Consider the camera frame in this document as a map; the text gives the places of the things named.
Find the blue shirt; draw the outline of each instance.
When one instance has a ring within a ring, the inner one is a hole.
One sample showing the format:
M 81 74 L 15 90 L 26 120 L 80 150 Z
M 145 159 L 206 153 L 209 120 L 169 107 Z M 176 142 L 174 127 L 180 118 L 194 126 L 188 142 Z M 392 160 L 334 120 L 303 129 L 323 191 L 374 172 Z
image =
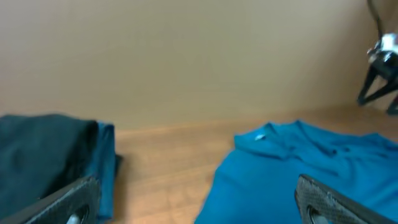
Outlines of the blue shirt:
M 336 134 L 296 121 L 234 137 L 196 224 L 301 223 L 300 174 L 398 221 L 398 145 L 378 135 Z

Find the blue fabric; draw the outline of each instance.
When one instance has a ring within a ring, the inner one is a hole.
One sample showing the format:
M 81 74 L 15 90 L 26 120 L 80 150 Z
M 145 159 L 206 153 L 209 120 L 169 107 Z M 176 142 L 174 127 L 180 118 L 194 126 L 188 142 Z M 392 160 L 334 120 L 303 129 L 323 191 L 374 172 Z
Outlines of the blue fabric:
M 336 134 L 301 121 L 234 137 L 196 224 L 301 223 L 300 174 L 398 221 L 398 145 L 378 134 Z
M 95 177 L 101 186 L 101 200 L 97 214 L 98 222 L 113 218 L 113 186 L 116 175 L 114 126 L 98 122 L 98 138 L 91 162 L 85 175 Z

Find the folded garment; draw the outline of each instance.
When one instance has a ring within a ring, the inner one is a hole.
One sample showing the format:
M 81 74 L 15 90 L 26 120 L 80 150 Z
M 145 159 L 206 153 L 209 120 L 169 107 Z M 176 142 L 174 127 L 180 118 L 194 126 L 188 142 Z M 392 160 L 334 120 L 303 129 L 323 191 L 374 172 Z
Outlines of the folded garment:
M 0 219 L 83 176 L 96 121 L 62 115 L 0 118 Z
M 301 121 L 234 138 L 195 223 L 301 223 L 294 200 L 308 174 L 397 220 L 398 145 L 378 134 L 336 134 Z
M 95 177 L 101 186 L 101 199 L 97 221 L 113 218 L 113 185 L 118 164 L 114 148 L 114 126 L 98 122 L 97 147 L 85 171 L 85 176 Z

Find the black cable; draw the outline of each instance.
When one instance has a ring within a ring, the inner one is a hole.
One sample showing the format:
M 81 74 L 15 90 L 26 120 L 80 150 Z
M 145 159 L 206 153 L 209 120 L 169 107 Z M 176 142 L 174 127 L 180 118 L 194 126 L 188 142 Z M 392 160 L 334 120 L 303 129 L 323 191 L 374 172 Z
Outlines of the black cable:
M 374 6 L 373 0 L 368 0 L 368 7 L 369 7 L 369 11 L 371 12 L 374 21 L 376 22 L 377 25 L 377 32 L 379 34 L 379 40 L 381 42 L 381 39 L 383 38 L 383 34 L 384 34 L 384 28 L 383 28 L 383 24 L 381 22 L 379 13 L 376 10 L 376 7 Z

